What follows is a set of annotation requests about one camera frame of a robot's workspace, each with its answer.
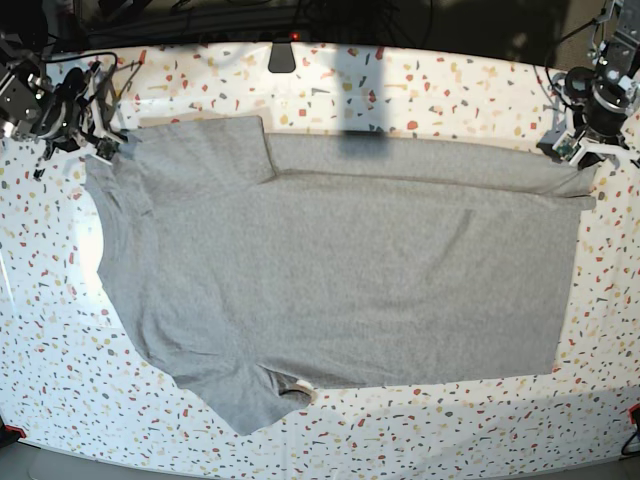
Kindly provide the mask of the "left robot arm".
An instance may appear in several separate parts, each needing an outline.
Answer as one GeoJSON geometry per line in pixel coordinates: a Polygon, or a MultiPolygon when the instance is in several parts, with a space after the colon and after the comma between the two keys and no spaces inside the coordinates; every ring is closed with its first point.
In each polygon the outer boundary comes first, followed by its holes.
{"type": "Polygon", "coordinates": [[[564,124],[549,145],[550,156],[578,170],[603,161],[639,165],[639,155],[622,133],[639,110],[639,3],[607,1],[599,16],[572,34],[598,30],[613,17],[617,21],[611,37],[591,41],[592,66],[574,67],[560,82],[549,81],[565,107],[564,124]]]}

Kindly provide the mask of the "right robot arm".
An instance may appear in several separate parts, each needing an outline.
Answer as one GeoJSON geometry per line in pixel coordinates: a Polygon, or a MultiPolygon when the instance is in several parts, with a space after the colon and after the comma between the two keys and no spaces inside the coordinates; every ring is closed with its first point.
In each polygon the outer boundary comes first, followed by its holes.
{"type": "Polygon", "coordinates": [[[116,66],[102,60],[118,57],[100,52],[87,67],[72,67],[54,83],[47,67],[87,60],[87,54],[44,59],[1,37],[1,136],[18,142],[42,142],[41,160],[57,152],[71,153],[91,147],[109,161],[126,138],[108,125],[104,100],[116,66]]]}

